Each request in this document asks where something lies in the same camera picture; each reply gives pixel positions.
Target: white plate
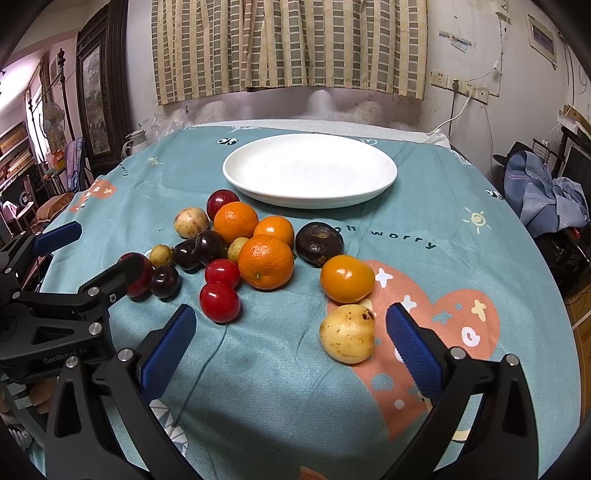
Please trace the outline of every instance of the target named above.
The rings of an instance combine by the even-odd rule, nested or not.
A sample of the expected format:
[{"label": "white plate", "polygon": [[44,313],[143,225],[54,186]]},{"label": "white plate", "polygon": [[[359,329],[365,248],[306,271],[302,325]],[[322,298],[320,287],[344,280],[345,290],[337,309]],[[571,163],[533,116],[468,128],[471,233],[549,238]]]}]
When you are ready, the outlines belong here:
[{"label": "white plate", "polygon": [[261,202],[300,209],[366,202],[394,183],[398,169],[381,150],[336,135],[261,138],[230,153],[223,174]]}]

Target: picture frame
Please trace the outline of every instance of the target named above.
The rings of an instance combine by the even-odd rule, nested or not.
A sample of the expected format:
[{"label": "picture frame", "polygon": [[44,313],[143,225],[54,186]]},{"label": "picture frame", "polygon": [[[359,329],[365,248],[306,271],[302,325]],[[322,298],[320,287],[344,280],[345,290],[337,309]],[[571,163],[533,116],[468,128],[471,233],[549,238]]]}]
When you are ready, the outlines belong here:
[{"label": "picture frame", "polygon": [[121,162],[131,131],[125,74],[128,0],[111,0],[80,30],[76,47],[76,86],[82,134],[93,175]]}]

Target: metal screw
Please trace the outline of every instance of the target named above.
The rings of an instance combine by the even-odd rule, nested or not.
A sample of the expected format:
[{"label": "metal screw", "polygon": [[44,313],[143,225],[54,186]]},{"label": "metal screw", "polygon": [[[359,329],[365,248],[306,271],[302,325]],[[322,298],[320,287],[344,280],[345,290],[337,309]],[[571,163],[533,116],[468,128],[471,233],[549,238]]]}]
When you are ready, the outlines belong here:
[{"label": "metal screw", "polygon": [[78,357],[77,356],[71,356],[68,360],[66,360],[66,367],[74,368],[76,365],[78,365]]},{"label": "metal screw", "polygon": [[450,348],[449,352],[456,360],[464,360],[466,358],[466,351],[458,346]]},{"label": "metal screw", "polygon": [[131,348],[124,348],[123,350],[119,350],[117,354],[117,358],[122,362],[126,362],[127,360],[131,360],[134,355],[134,351]]},{"label": "metal screw", "polygon": [[516,365],[519,365],[519,359],[517,358],[517,356],[516,356],[516,355],[513,355],[512,353],[510,353],[509,355],[507,355],[507,356],[505,357],[505,360],[507,360],[507,363],[508,363],[510,366],[512,366],[512,367],[514,367],[514,366],[516,366]]},{"label": "metal screw", "polygon": [[99,322],[91,323],[88,326],[88,333],[90,333],[91,335],[98,335],[102,331],[103,331],[103,326]]}]

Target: checkered curtain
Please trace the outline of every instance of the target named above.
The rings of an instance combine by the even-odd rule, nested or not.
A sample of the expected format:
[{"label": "checkered curtain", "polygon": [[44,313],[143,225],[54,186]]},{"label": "checkered curtain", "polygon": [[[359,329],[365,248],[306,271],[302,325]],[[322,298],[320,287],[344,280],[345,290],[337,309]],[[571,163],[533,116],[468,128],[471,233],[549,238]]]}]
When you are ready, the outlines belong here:
[{"label": "checkered curtain", "polygon": [[423,99],[426,0],[152,0],[158,103],[326,86]]}]

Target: clothes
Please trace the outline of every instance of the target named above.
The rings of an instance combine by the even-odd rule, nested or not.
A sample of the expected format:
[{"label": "clothes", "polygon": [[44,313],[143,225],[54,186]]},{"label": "clothes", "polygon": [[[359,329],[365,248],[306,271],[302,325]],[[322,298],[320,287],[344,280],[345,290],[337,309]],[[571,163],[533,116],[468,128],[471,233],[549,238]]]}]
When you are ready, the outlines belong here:
[{"label": "clothes", "polygon": [[589,222],[581,185],[565,177],[552,179],[549,166],[531,152],[509,159],[505,197],[533,238]]}]

